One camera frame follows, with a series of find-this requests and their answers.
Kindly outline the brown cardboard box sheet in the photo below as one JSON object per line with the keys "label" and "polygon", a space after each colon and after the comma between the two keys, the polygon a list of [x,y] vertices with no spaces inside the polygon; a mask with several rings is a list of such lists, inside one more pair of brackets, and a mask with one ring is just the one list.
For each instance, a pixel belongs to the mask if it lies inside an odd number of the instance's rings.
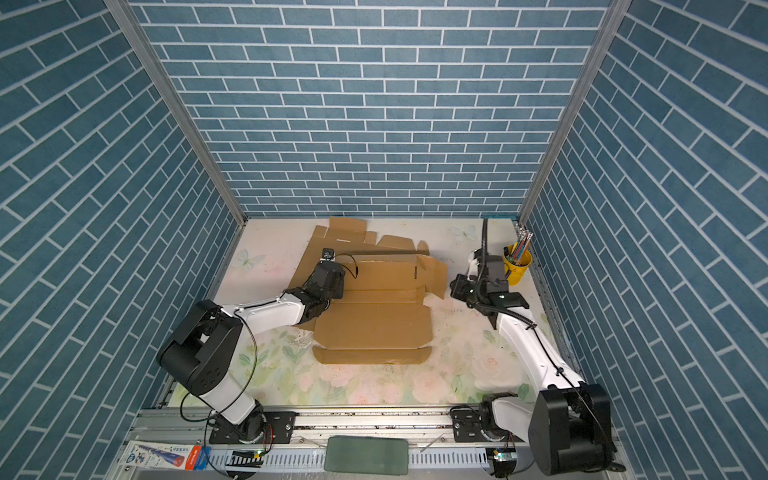
{"label": "brown cardboard box sheet", "polygon": [[432,294],[442,299],[448,266],[427,244],[377,235],[364,220],[332,217],[318,226],[289,283],[307,280],[324,249],[345,273],[343,296],[302,326],[313,332],[313,355],[325,365],[418,365],[432,353]]}

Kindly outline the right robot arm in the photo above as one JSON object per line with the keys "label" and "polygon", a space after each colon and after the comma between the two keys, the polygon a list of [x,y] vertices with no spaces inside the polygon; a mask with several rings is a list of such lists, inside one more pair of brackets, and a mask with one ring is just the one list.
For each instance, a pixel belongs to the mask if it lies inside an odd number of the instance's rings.
{"label": "right robot arm", "polygon": [[481,402],[481,419],[489,435],[519,437],[546,475],[600,472],[614,466],[611,401],[605,389],[588,384],[540,333],[528,302],[503,292],[475,275],[459,274],[450,283],[451,297],[486,316],[495,331],[517,351],[527,368],[535,403],[517,394],[494,394]]}

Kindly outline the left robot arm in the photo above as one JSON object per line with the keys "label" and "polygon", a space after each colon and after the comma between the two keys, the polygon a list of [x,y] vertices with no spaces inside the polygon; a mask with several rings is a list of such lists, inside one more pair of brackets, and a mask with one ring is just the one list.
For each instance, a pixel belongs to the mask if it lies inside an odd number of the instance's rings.
{"label": "left robot arm", "polygon": [[242,339],[309,322],[343,297],[348,269],[322,260],[300,286],[255,304],[196,303],[159,350],[158,364],[187,392],[207,405],[214,425],[240,443],[265,438],[262,405],[246,392],[230,366]]}

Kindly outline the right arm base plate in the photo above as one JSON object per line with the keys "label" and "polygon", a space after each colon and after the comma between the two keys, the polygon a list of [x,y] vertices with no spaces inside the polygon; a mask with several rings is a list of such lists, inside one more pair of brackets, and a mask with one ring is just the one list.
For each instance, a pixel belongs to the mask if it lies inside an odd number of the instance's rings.
{"label": "right arm base plate", "polygon": [[453,438],[456,443],[501,442],[512,444],[521,438],[496,426],[481,412],[468,405],[449,410]]}

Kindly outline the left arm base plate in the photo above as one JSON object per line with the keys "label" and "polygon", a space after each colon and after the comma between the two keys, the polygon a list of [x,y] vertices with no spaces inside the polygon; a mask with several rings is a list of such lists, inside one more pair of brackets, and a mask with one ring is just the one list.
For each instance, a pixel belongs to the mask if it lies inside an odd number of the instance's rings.
{"label": "left arm base plate", "polygon": [[222,415],[215,414],[208,423],[212,428],[208,441],[213,445],[288,444],[296,418],[297,413],[293,411],[255,410],[240,424],[233,424]]}

